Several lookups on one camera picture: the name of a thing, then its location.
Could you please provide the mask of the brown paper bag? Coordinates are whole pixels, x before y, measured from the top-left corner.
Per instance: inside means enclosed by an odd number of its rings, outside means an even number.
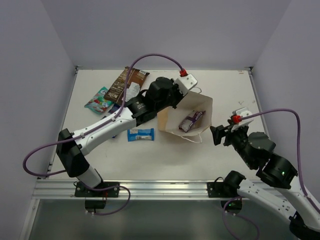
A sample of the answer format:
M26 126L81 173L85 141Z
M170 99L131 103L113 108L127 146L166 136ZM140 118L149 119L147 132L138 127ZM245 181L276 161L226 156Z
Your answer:
M213 99L194 87L177 105L157 113L157 129L199 144L201 134L212 125Z

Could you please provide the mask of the black snack bag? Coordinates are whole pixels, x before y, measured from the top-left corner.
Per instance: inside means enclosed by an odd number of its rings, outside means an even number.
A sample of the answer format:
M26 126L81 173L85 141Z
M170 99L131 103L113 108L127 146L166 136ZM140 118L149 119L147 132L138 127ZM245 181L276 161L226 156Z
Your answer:
M150 73L136 68L132 68L129 74L128 71L129 67L126 66L104 95L105 100L120 106L123 101L127 102L138 95Z

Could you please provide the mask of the dark blue snack packet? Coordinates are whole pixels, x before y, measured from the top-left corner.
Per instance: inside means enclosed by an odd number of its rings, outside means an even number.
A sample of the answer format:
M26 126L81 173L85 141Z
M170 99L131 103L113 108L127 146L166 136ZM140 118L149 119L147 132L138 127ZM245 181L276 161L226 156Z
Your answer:
M116 111L120 109L120 105L113 103L111 106L109 106L106 111L104 112L104 115L101 119L104 119L112 114L114 114Z

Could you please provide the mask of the teal snack packet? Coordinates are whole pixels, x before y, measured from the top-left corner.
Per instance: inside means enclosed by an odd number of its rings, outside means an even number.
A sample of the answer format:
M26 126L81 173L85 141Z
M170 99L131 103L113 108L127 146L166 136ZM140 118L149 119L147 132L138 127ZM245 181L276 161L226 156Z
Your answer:
M93 111L96 114L103 114L106 109L113 104L112 101L106 100L104 98L105 94L108 92L108 89L103 86L85 105L84 108L87 108Z

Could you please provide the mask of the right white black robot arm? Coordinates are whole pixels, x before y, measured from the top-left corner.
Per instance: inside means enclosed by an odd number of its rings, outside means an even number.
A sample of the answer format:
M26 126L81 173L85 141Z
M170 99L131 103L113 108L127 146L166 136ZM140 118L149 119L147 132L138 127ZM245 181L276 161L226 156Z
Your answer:
M290 232L301 240L320 238L319 202L301 181L300 173L286 158L274 153L276 147L263 132L247 134L248 126L233 130L229 126L211 126L215 145L233 146L256 176L274 188L284 199L258 187L243 174L232 170L221 186L207 186L228 197L245 197L274 212L288 224Z

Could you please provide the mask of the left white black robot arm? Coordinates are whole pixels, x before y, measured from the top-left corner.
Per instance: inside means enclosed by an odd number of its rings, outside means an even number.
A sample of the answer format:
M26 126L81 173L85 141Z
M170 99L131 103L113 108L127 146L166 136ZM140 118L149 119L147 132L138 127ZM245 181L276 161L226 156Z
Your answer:
M177 79L158 77L148 89L140 91L113 114L75 132L62 130L58 135L56 154L68 176L81 181L92 196L101 195L103 180L85 156L121 132L154 119L163 109L176 108L196 84L190 76Z

